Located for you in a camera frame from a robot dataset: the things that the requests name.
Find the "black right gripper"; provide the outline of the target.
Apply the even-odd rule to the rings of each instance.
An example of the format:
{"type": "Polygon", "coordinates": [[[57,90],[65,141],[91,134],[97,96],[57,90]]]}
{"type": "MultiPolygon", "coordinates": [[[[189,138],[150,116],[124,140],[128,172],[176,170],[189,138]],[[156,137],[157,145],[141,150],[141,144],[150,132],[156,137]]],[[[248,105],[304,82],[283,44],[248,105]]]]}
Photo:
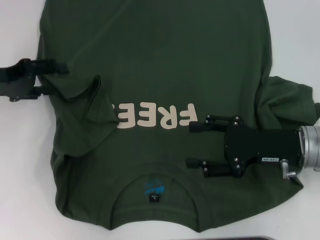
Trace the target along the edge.
{"type": "Polygon", "coordinates": [[[239,116],[208,114],[204,122],[191,121],[191,133],[225,132],[224,156],[228,163],[198,158],[185,160],[188,169],[202,169],[205,178],[240,178],[251,164],[279,164],[287,160],[294,168],[302,167],[302,147],[298,129],[256,129],[239,116]]]}

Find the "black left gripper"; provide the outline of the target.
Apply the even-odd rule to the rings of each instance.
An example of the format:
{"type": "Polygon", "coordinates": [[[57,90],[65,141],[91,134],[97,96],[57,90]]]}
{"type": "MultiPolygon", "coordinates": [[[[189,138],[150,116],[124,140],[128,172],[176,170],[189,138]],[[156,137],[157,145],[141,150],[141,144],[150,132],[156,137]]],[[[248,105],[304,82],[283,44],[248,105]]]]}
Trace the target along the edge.
{"type": "Polygon", "coordinates": [[[34,86],[36,75],[68,73],[68,66],[54,59],[22,59],[13,66],[0,69],[0,96],[8,97],[10,102],[17,102],[51,95],[52,89],[49,86],[34,86]]]}

